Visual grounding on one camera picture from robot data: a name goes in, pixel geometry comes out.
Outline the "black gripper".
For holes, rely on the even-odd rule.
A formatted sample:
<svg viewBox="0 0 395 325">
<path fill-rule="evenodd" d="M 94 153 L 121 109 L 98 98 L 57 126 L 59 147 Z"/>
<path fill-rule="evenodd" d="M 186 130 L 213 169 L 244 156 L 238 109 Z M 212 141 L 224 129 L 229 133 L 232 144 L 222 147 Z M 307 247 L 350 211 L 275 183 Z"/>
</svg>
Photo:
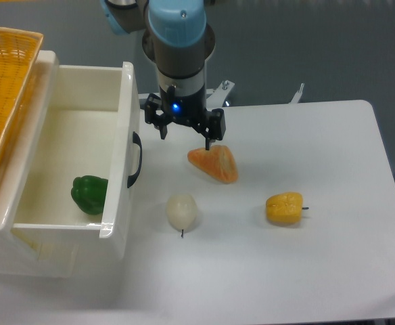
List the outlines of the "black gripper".
<svg viewBox="0 0 395 325">
<path fill-rule="evenodd" d="M 168 125 L 191 127 L 205 138 L 205 149 L 221 141 L 225 134 L 225 112 L 222 108 L 206 109 L 204 71 L 188 78 L 168 77 L 158 71 L 160 97 L 151 93 L 144 104 L 145 122 L 166 139 Z"/>
</svg>

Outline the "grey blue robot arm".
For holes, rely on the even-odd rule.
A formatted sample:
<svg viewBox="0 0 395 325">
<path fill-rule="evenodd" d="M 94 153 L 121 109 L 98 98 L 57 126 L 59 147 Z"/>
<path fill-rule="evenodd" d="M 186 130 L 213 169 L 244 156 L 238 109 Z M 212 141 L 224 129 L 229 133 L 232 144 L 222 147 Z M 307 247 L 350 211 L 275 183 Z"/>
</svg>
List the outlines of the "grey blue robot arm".
<svg viewBox="0 0 395 325">
<path fill-rule="evenodd" d="M 204 136 L 206 149 L 225 134 L 222 108 L 207 109 L 206 62 L 215 47 L 207 23 L 209 1 L 101 1 L 116 34 L 143 30 L 142 48 L 153 62 L 159 93 L 145 102 L 145 122 L 165 138 L 170 123 Z"/>
</svg>

